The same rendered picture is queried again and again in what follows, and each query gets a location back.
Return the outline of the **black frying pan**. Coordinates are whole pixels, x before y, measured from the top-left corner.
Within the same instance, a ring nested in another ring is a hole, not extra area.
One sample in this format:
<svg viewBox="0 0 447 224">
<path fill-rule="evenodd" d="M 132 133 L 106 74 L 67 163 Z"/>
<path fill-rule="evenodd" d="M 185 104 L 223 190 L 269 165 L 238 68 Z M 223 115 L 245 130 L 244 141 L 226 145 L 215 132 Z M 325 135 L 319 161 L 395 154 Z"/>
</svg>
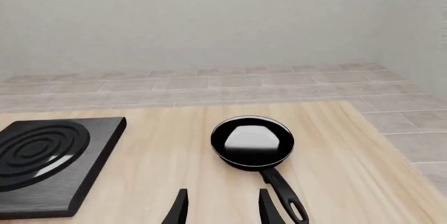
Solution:
<svg viewBox="0 0 447 224">
<path fill-rule="evenodd" d="M 232 117 L 213 129 L 210 144 L 215 154 L 231 167 L 260 173 L 291 220 L 295 224 L 309 224 L 305 207 L 275 169 L 293 153 L 295 146 L 293 134 L 285 125 L 256 115 Z"/>
</svg>

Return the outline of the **flat black stove plate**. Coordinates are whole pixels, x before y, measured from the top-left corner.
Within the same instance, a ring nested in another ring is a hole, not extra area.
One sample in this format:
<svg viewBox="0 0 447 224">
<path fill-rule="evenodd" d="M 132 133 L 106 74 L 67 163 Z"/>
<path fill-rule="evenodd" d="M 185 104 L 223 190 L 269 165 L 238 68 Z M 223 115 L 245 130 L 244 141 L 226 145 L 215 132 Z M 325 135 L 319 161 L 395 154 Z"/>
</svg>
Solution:
<svg viewBox="0 0 447 224">
<path fill-rule="evenodd" d="M 0 220 L 73 217 L 125 117 L 14 121 L 0 130 Z"/>
</svg>

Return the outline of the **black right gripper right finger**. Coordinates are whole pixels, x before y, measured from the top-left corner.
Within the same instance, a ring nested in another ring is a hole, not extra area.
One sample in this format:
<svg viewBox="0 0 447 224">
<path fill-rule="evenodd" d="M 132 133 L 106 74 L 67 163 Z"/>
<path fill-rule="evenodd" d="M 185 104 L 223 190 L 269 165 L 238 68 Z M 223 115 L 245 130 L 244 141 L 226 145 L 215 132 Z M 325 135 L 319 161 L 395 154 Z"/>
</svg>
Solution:
<svg viewBox="0 0 447 224">
<path fill-rule="evenodd" d="M 259 190 L 258 208 L 261 224 L 284 224 L 284 220 L 272 202 L 268 190 L 265 188 Z"/>
</svg>

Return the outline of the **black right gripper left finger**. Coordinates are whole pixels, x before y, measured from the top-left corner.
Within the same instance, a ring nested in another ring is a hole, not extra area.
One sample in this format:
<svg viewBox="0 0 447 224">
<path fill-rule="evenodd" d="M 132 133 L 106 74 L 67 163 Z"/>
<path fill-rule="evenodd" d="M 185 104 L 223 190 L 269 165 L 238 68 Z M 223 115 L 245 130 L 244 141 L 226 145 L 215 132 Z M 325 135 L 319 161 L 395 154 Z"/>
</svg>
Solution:
<svg viewBox="0 0 447 224">
<path fill-rule="evenodd" d="M 161 224 L 186 224 L 188 214 L 188 190 L 181 188 Z"/>
</svg>

